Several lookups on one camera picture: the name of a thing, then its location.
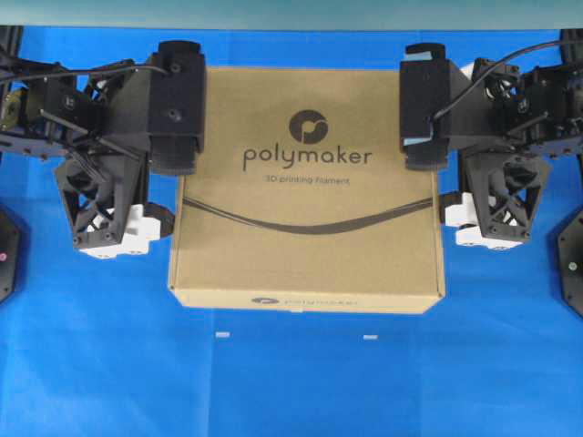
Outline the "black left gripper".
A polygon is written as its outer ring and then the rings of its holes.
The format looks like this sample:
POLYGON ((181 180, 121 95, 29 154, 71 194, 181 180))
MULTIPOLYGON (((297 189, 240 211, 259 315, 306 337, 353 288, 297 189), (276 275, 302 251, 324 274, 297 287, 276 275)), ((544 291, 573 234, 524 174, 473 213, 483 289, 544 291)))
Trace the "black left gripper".
POLYGON ((95 140, 150 152, 150 170, 191 175, 204 150, 206 62, 200 44, 159 43, 146 63, 111 75, 93 75, 103 106, 95 140))

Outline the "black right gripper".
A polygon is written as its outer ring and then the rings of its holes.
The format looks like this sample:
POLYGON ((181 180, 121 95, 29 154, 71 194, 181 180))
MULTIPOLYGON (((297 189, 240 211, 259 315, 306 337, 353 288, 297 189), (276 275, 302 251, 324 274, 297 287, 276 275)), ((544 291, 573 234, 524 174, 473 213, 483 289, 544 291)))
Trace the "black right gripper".
POLYGON ((417 43, 405 48, 400 65, 400 137, 405 167, 437 171, 447 167, 449 147, 467 146, 473 138, 495 135, 492 100, 479 84, 447 114, 433 116, 471 85, 445 45, 417 43))

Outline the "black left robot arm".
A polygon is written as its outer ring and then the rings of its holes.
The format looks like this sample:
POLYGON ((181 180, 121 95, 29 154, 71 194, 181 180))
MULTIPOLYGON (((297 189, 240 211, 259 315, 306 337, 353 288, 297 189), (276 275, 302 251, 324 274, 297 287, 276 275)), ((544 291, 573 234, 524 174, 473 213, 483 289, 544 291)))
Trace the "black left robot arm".
POLYGON ((203 149, 206 59, 191 41, 69 69, 19 55, 24 29, 1 28, 1 149, 33 156, 69 149, 144 154, 159 174, 189 172, 203 149))

